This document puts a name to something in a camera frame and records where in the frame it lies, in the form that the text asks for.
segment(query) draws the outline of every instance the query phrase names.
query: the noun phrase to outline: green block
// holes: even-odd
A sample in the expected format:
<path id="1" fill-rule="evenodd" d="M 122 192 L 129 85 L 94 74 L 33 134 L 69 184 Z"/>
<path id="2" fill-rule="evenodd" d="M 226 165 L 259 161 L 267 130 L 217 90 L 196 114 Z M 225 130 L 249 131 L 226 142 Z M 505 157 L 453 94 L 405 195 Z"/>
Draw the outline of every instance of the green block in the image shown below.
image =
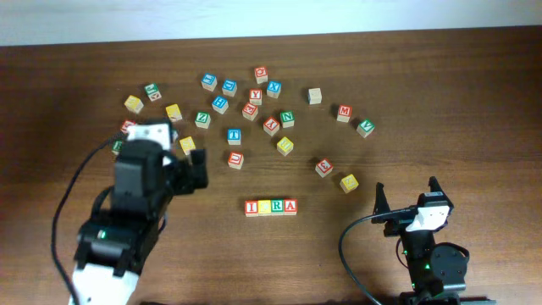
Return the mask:
<path id="1" fill-rule="evenodd" d="M 122 148 L 122 141 L 118 140 L 118 141 L 115 141 L 115 143 L 113 144 L 113 149 L 111 151 L 114 154 L 119 154 L 121 148 Z"/>
<path id="2" fill-rule="evenodd" d="M 205 124 L 207 123 L 208 120 L 209 120 L 208 113 L 197 113 L 196 122 Z"/>
<path id="3" fill-rule="evenodd" d="M 294 119 L 295 117 L 292 111 L 286 111 L 286 112 L 280 113 L 280 120 L 282 120 L 282 123 L 291 122 Z"/>
<path id="4" fill-rule="evenodd" d="M 156 93 L 158 92 L 158 86 L 156 86 L 156 84 L 152 83 L 151 85 L 147 85 L 145 86 L 145 92 L 147 93 L 147 95 L 151 95 L 153 93 Z"/>
<path id="5" fill-rule="evenodd" d="M 282 199 L 271 200 L 271 214 L 284 215 L 284 213 L 285 213 L 285 201 Z"/>
<path id="6" fill-rule="evenodd" d="M 365 132 L 369 132 L 374 129 L 374 124 L 370 120 L 366 119 L 362 123 L 359 124 L 360 127 L 362 127 Z"/>

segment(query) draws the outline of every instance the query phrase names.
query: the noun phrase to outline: wooden block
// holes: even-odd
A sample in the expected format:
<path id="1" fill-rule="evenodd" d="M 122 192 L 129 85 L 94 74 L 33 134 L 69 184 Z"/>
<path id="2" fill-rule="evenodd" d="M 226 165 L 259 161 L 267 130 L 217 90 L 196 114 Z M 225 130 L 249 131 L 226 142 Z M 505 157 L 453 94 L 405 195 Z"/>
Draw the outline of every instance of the wooden block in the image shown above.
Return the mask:
<path id="1" fill-rule="evenodd" d="M 183 119 L 182 114 L 180 114 L 179 105 L 173 104 L 168 107 L 166 107 L 166 113 L 168 114 L 168 118 L 172 122 L 176 122 Z"/>
<path id="2" fill-rule="evenodd" d="M 366 138 L 374 130 L 374 124 L 370 120 L 366 119 L 357 126 L 357 133 Z"/>
<path id="3" fill-rule="evenodd" d="M 228 100 L 223 97 L 216 97 L 213 101 L 213 109 L 219 114 L 224 114 L 228 109 Z"/>
<path id="4" fill-rule="evenodd" d="M 293 127 L 296 122 L 296 117 L 292 111 L 286 111 L 280 113 L 280 120 L 282 121 L 282 128 Z"/>
<path id="5" fill-rule="evenodd" d="M 124 102 L 124 105 L 129 111 L 133 112 L 134 114 L 138 114 L 143 109 L 143 102 L 141 101 L 141 99 L 134 96 L 129 96 L 128 98 L 126 98 L 126 102 Z"/>
<path id="6" fill-rule="evenodd" d="M 200 112 L 196 114 L 196 126 L 199 128 L 208 129 L 211 124 L 211 115 L 208 113 Z"/>
<path id="7" fill-rule="evenodd" d="M 262 84 L 268 81 L 268 69 L 265 67 L 255 68 L 254 76 L 256 76 L 256 83 Z"/>
<path id="8" fill-rule="evenodd" d="M 279 121 L 276 119 L 273 119 L 273 117 L 269 117 L 268 120 L 263 123 L 263 130 L 267 132 L 270 136 L 274 136 L 280 129 Z"/>
<path id="9" fill-rule="evenodd" d="M 333 164 L 331 164 L 331 162 L 327 158 L 323 159 L 322 161 L 318 162 L 318 164 L 316 164 L 316 172 L 322 178 L 329 175 L 329 173 L 331 173 L 332 170 L 333 170 Z"/>
<path id="10" fill-rule="evenodd" d="M 188 156 L 190 154 L 191 150 L 196 149 L 196 144 L 194 144 L 194 140 L 192 140 L 192 137 L 186 137 L 184 139 L 179 140 L 180 147 L 183 149 L 183 152 L 185 152 L 185 155 Z"/>
<path id="11" fill-rule="evenodd" d="M 276 81 L 270 81 L 268 85 L 268 96 L 272 98 L 279 98 L 280 89 L 282 85 Z"/>
<path id="12" fill-rule="evenodd" d="M 258 216 L 271 216 L 271 200 L 258 200 L 257 201 L 257 215 Z"/>
<path id="13" fill-rule="evenodd" d="M 243 108 L 243 116 L 245 119 L 253 121 L 257 116 L 257 106 L 247 103 Z"/>
<path id="14" fill-rule="evenodd" d="M 294 150 L 294 143 L 287 137 L 283 137 L 277 143 L 277 150 L 282 153 L 283 156 L 287 156 L 292 150 Z"/>
<path id="15" fill-rule="evenodd" d="M 322 102 L 322 92 L 320 88 L 314 88 L 308 90 L 308 104 L 314 105 Z"/>
<path id="16" fill-rule="evenodd" d="M 230 145 L 241 144 L 241 130 L 240 129 L 228 129 L 228 144 Z"/>
<path id="17" fill-rule="evenodd" d="M 206 73 L 202 78 L 202 86 L 203 88 L 214 91 L 214 88 L 217 86 L 218 81 L 217 77 L 214 75 L 210 75 L 209 73 Z"/>
<path id="18" fill-rule="evenodd" d="M 285 199 L 285 215 L 297 214 L 297 199 Z"/>
<path id="19" fill-rule="evenodd" d="M 241 169 L 243 162 L 245 162 L 245 158 L 239 152 L 232 152 L 228 158 L 228 165 L 233 169 Z"/>
<path id="20" fill-rule="evenodd" d="M 359 183 L 357 183 L 356 177 L 352 174 L 340 180 L 340 187 L 346 194 L 356 190 L 357 186 L 359 186 Z"/>
<path id="21" fill-rule="evenodd" d="M 118 155 L 120 153 L 120 149 L 122 148 L 122 141 L 118 140 L 113 143 L 113 149 L 111 149 L 111 152 L 113 152 L 115 155 Z"/>
<path id="22" fill-rule="evenodd" d="M 158 90 L 158 86 L 156 86 L 156 84 L 154 83 L 145 86 L 145 93 L 147 94 L 151 102 L 154 102 L 160 99 L 160 97 L 162 97 L 160 91 Z"/>
<path id="23" fill-rule="evenodd" d="M 249 93 L 249 102 L 252 105 L 262 104 L 262 89 L 251 89 Z"/>
<path id="24" fill-rule="evenodd" d="M 235 96 L 235 93 L 237 92 L 237 82 L 234 80 L 225 80 L 224 84 L 222 85 L 222 93 L 225 96 L 233 97 Z"/>
<path id="25" fill-rule="evenodd" d="M 245 215 L 247 217 L 257 217 L 257 201 L 245 201 Z"/>
<path id="26" fill-rule="evenodd" d="M 285 214 L 285 201 L 282 199 L 271 200 L 271 216 L 280 216 Z"/>
<path id="27" fill-rule="evenodd" d="M 122 133 L 124 133 L 125 135 L 128 134 L 128 126 L 135 126 L 137 125 L 136 122 L 133 122 L 133 121 L 130 121 L 130 120 L 126 120 L 122 126 L 120 126 L 120 131 L 122 131 Z"/>
<path id="28" fill-rule="evenodd" d="M 352 116 L 352 107 L 340 105 L 339 106 L 339 113 L 337 114 L 337 120 L 339 122 L 348 123 L 350 121 L 350 117 Z"/>

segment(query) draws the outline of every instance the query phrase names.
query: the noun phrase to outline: brown tabletop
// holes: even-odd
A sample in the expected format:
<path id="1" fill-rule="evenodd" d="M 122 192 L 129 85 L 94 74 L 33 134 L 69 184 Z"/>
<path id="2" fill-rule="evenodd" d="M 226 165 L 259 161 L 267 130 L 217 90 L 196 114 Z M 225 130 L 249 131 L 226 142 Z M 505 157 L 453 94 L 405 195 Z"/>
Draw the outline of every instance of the brown tabletop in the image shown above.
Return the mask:
<path id="1" fill-rule="evenodd" d="M 435 175 L 455 203 L 436 234 L 470 250 L 465 297 L 503 304 L 542 299 L 542 30 L 540 27 L 424 30 L 0 48 L 0 277 L 2 303 L 65 304 L 68 292 L 49 252 L 51 219 L 82 159 L 125 119 L 165 117 L 178 103 L 181 137 L 206 148 L 210 184 L 169 205 L 169 225 L 147 260 L 130 304 L 319 303 L 364 300 L 343 269 L 337 241 L 354 219 L 371 214 L 375 185 L 392 208 L 415 204 Z M 253 69 L 282 83 L 265 96 L 255 121 L 241 115 Z M 202 89 L 204 73 L 236 80 L 224 115 L 220 93 Z M 151 103 L 143 86 L 156 82 Z M 307 104 L 320 87 L 323 102 Z M 130 95 L 140 115 L 123 105 Z M 353 122 L 371 119 L 363 139 L 336 121 L 338 105 Z M 263 119 L 292 110 L 293 128 L 271 137 Z M 208 130 L 196 128 L 208 111 Z M 230 147 L 228 128 L 242 130 Z M 295 148 L 283 157 L 282 136 Z M 228 167 L 231 150 L 245 154 Z M 180 149 L 178 156 L 184 156 Z M 320 178 L 320 158 L 335 166 Z M 345 194 L 340 179 L 360 186 Z M 113 154 L 87 165 L 61 215 L 58 251 L 71 275 L 76 234 L 91 204 L 113 183 Z M 293 197 L 297 216 L 246 218 L 247 199 Z M 346 238 L 345 255 L 370 291 L 411 291 L 383 225 L 363 224 Z"/>

